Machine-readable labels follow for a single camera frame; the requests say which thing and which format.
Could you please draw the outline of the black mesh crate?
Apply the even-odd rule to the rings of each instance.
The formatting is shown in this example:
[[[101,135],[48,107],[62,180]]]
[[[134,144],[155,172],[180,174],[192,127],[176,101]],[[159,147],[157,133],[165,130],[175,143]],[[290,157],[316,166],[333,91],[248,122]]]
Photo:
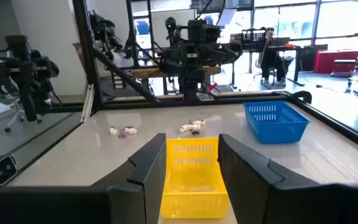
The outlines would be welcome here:
[[[241,45],[243,50],[259,52],[263,50],[266,43],[265,29],[242,30]]]

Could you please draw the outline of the blue plastic basket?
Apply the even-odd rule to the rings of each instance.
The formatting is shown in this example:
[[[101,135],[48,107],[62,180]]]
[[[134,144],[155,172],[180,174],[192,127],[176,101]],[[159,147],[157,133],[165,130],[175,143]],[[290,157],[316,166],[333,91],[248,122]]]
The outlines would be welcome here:
[[[262,144],[300,141],[310,120],[283,101],[244,103],[246,122]]]

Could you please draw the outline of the wooden workbench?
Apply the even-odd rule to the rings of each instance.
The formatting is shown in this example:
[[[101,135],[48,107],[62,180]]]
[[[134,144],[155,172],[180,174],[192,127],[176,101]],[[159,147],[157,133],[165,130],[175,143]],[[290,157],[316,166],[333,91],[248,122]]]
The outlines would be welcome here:
[[[204,66],[203,68],[206,75],[215,75],[221,72],[219,66]],[[160,78],[164,76],[158,68],[137,68],[132,70],[131,74],[134,78]]]

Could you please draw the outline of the grey office chair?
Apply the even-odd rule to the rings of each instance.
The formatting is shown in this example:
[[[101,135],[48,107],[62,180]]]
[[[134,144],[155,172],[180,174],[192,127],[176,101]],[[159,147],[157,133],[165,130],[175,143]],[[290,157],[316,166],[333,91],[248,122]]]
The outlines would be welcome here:
[[[17,121],[23,123],[25,118],[30,122],[42,122],[42,116],[35,112],[34,92],[30,90],[21,92],[20,88],[11,78],[0,81],[0,103],[14,109],[8,115],[0,117],[0,122],[9,120],[4,127],[5,133],[10,133],[12,126]]]

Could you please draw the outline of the small red equipment case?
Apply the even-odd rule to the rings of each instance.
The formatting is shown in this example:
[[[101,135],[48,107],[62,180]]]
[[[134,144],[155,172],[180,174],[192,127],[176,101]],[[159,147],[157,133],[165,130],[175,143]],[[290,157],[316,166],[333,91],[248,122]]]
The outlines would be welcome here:
[[[355,68],[356,60],[335,60],[331,76],[350,78],[352,77]]]

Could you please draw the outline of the yellow plastic basket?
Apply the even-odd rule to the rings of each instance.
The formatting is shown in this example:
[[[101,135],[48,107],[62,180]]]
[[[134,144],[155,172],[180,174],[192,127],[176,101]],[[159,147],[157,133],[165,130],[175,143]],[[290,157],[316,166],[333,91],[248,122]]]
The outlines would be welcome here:
[[[229,197],[218,163],[218,138],[168,139],[166,153],[161,216],[225,217]]]

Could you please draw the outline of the black office desk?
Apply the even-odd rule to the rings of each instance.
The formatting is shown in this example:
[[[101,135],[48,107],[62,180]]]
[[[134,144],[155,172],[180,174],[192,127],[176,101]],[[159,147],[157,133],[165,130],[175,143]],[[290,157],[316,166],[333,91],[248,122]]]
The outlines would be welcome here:
[[[305,86],[305,84],[302,84],[300,82],[298,82],[298,75],[299,75],[299,71],[300,71],[300,64],[301,64],[301,47],[300,46],[293,46],[293,47],[285,47],[284,45],[279,45],[279,46],[270,46],[268,47],[269,50],[273,50],[273,51],[280,51],[280,52],[285,52],[285,51],[295,51],[296,55],[295,55],[295,71],[294,71],[294,76],[293,78],[289,78],[287,77],[287,80],[293,82],[294,84],[298,85],[298,86]],[[247,52],[247,53],[260,53],[262,52],[260,49],[247,49],[247,48],[242,48],[243,53]],[[235,87],[235,72],[234,72],[234,63],[232,63],[232,74],[231,74],[231,85],[233,87]]]

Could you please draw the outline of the large red equipment case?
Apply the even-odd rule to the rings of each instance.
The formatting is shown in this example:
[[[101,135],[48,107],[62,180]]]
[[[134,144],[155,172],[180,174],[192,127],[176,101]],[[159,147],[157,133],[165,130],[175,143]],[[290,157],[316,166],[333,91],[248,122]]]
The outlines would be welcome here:
[[[331,73],[335,60],[356,60],[357,50],[318,50],[314,58],[315,73]]]

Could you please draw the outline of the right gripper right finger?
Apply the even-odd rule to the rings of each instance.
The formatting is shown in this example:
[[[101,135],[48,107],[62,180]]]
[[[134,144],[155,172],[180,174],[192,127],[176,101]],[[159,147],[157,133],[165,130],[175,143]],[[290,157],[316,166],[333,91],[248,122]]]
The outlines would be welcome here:
[[[238,224],[317,224],[318,183],[220,134],[218,162]]]

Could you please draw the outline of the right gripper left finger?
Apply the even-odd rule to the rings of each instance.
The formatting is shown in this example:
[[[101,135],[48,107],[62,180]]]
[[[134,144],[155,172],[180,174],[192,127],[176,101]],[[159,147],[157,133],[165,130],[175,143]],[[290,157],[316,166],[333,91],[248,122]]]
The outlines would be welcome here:
[[[167,139],[156,134],[93,185],[105,192],[96,224],[157,224],[166,174]]]

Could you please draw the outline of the person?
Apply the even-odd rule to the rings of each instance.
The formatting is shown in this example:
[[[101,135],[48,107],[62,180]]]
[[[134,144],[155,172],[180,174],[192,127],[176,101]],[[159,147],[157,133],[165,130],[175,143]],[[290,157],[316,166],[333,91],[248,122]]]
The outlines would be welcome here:
[[[273,27],[266,28],[266,41],[267,46],[262,52],[262,58],[260,68],[262,69],[262,83],[269,84],[269,68],[276,69],[276,76],[279,86],[286,87],[286,71],[284,66],[284,60],[279,56],[276,50],[269,50],[271,46],[284,46],[284,42],[281,39],[277,39],[273,36]]]

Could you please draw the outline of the silver aluminium extrusion bar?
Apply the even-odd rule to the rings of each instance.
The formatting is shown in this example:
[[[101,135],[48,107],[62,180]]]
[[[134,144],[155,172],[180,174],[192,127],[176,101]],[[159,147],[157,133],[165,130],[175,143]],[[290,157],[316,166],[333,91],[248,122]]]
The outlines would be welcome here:
[[[84,123],[90,118],[91,110],[93,107],[93,100],[94,100],[94,85],[89,84],[86,88],[86,95],[85,95],[83,110],[80,118],[81,123]]]

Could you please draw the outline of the black frame clamp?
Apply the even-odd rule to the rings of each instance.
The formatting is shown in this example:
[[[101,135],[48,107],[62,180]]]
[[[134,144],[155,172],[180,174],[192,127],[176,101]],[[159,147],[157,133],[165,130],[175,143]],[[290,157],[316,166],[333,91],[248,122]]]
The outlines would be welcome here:
[[[297,91],[294,93],[290,93],[289,91],[281,91],[280,94],[287,96],[287,98],[289,98],[290,101],[300,100],[307,104],[311,104],[312,99],[313,99],[312,94],[310,92],[304,91],[304,90]]]

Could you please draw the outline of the white whiteboard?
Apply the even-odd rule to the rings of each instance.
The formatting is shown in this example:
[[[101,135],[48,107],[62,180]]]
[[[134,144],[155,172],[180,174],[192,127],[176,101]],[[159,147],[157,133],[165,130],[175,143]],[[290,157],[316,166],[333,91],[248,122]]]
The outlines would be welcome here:
[[[160,47],[169,47],[170,43],[167,40],[168,30],[165,26],[165,20],[173,17],[178,26],[187,26],[189,20],[196,18],[196,9],[152,12],[151,16],[154,41]]]

